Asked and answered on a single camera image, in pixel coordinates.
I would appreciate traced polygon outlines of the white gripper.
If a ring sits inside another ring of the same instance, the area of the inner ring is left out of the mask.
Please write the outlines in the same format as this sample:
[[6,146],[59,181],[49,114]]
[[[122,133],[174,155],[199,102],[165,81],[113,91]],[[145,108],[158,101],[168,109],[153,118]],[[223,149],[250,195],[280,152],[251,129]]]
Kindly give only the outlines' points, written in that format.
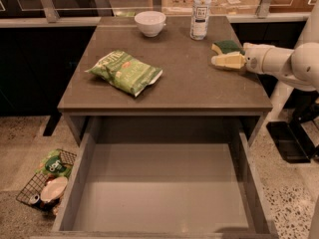
[[218,68],[230,70],[240,70],[246,63],[246,69],[249,72],[260,75],[276,76],[291,70],[292,49],[244,43],[243,50],[244,56],[240,52],[232,52],[214,56],[211,58],[211,62]]

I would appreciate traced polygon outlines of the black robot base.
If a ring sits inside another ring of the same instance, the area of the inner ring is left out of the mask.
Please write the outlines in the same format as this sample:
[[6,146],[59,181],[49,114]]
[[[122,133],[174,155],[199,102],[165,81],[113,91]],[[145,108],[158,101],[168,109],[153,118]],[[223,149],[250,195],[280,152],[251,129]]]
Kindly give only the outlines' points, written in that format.
[[307,122],[313,122],[318,117],[319,104],[313,102],[296,109],[290,122],[271,121],[266,125],[283,160],[288,163],[318,160],[319,145],[304,128]]

